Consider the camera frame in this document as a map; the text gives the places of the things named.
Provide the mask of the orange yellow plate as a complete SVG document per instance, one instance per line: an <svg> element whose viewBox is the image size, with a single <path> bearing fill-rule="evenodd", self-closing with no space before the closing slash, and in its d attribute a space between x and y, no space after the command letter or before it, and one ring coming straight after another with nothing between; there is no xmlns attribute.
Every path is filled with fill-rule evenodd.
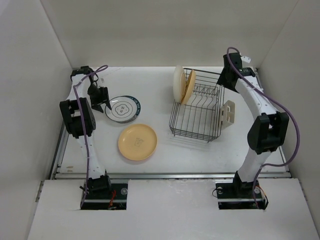
<svg viewBox="0 0 320 240"><path fill-rule="evenodd" d="M158 137L155 130L146 124L131 124L118 138L119 152L130 161L143 161L153 155Z"/></svg>

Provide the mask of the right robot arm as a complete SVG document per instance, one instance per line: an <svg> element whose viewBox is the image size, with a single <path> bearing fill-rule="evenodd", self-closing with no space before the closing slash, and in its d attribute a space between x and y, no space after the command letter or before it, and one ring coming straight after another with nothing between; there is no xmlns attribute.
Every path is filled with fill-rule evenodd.
<svg viewBox="0 0 320 240"><path fill-rule="evenodd" d="M247 133L248 153L231 184L234 198L252 198L256 174L271 153L285 141L289 116L279 112L263 96L256 74L250 67L243 67L239 53L223 56L224 67L218 79L221 85L239 93L247 104L254 122Z"/></svg>

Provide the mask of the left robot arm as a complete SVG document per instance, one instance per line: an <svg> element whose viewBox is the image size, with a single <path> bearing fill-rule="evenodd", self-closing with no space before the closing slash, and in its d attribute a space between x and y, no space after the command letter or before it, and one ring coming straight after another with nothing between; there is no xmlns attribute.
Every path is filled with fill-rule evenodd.
<svg viewBox="0 0 320 240"><path fill-rule="evenodd" d="M66 100L59 103L65 128L77 140L86 161L85 184L81 187L84 199L88 196L104 199L112 192L110 177L98 160L93 143L97 128L93 110L103 113L102 105L112 109L108 88L98 84L98 73L107 69L107 65L96 70L87 65L73 70L70 93Z"/></svg>

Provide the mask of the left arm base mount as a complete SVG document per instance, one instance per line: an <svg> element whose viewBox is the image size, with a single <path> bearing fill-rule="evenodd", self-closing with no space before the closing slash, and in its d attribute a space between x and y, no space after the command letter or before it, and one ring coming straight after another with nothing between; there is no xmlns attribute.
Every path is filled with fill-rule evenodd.
<svg viewBox="0 0 320 240"><path fill-rule="evenodd" d="M100 190L96 193L87 190L82 195L81 210L126 210L128 197L128 182L111 184L111 189Z"/></svg>

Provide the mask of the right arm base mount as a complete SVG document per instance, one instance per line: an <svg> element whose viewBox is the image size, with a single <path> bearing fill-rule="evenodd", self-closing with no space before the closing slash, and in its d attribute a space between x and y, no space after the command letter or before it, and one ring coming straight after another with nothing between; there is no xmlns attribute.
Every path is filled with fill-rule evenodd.
<svg viewBox="0 0 320 240"><path fill-rule="evenodd" d="M233 182L216 182L217 204L219 210L265 210L268 198L258 186L253 191L253 183L236 185Z"/></svg>

